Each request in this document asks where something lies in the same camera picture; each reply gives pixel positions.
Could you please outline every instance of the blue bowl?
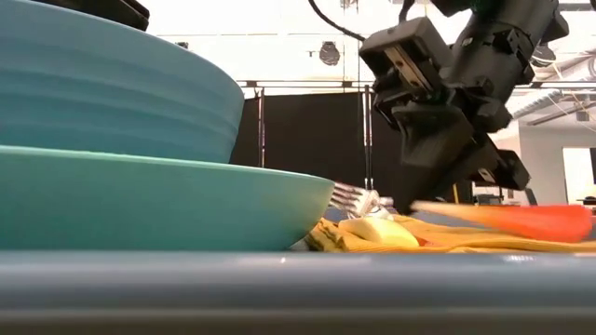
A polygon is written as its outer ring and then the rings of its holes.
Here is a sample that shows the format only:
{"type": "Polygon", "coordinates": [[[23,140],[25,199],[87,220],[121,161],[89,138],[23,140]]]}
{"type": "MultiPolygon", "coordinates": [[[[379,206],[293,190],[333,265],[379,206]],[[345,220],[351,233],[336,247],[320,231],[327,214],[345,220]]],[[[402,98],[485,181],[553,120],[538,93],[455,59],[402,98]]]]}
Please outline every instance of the blue bowl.
{"type": "Polygon", "coordinates": [[[243,103],[230,76],[170,42],[0,1],[0,144],[227,163],[243,103]]]}
{"type": "Polygon", "coordinates": [[[4,250],[283,250],[333,190],[319,177],[165,158],[0,146],[0,161],[4,250]]]}

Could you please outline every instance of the fork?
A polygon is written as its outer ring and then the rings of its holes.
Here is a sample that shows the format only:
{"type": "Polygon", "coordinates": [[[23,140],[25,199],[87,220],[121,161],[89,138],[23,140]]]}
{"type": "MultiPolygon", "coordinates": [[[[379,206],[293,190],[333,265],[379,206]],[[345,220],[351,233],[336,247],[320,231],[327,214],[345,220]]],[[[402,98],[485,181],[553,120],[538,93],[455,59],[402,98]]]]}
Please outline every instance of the fork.
{"type": "Polygon", "coordinates": [[[393,216],[387,210],[387,207],[393,206],[393,199],[382,197],[375,190],[336,182],[330,205],[346,211],[350,219],[376,217],[393,220],[393,216]]]}

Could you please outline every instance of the orange brush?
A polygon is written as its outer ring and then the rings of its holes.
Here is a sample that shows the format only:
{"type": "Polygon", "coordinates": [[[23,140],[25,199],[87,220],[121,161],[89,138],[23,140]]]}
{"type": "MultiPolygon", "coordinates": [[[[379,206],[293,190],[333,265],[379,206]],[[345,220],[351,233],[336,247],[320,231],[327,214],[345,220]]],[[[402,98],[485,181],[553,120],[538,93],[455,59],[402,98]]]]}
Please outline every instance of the orange brush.
{"type": "Polygon", "coordinates": [[[415,202],[412,208],[543,241],[580,242],[592,229],[591,211],[583,206],[513,207],[415,202]]]}

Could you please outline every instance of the yellow cloth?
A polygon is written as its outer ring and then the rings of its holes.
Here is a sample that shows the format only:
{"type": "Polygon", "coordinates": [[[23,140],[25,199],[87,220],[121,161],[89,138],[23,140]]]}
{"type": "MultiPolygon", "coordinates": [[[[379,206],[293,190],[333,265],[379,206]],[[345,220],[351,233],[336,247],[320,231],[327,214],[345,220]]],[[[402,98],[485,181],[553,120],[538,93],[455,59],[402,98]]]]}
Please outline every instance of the yellow cloth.
{"type": "Polygon", "coordinates": [[[446,227],[395,216],[394,221],[422,241],[421,247],[384,246],[364,240],[322,219],[306,237],[311,247],[326,252],[372,253],[488,253],[488,252],[596,252],[596,241],[556,243],[517,237],[480,228],[446,227]]]}

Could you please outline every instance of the black curtain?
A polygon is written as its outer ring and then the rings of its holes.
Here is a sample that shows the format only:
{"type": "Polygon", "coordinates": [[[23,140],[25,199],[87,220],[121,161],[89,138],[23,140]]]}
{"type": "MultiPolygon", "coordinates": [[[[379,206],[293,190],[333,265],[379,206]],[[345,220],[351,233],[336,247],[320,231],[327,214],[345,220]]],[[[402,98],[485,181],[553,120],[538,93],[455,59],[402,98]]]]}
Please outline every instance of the black curtain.
{"type": "Polygon", "coordinates": [[[259,101],[244,100],[244,111],[230,164],[245,167],[259,166],[259,101]]]}
{"type": "MultiPolygon", "coordinates": [[[[422,176],[418,168],[402,167],[401,137],[386,122],[383,116],[372,111],[372,179],[374,189],[382,196],[399,196],[400,189],[416,186],[422,176]]],[[[472,182],[460,181],[456,185],[460,203],[471,204],[472,182]]],[[[453,190],[437,194],[448,202],[454,201],[453,190]]]]}
{"type": "Polygon", "coordinates": [[[359,93],[265,96],[264,102],[266,168],[364,186],[359,93]]]}
{"type": "Polygon", "coordinates": [[[592,174],[594,175],[594,183],[596,183],[596,148],[589,148],[589,155],[592,158],[592,174]]]}

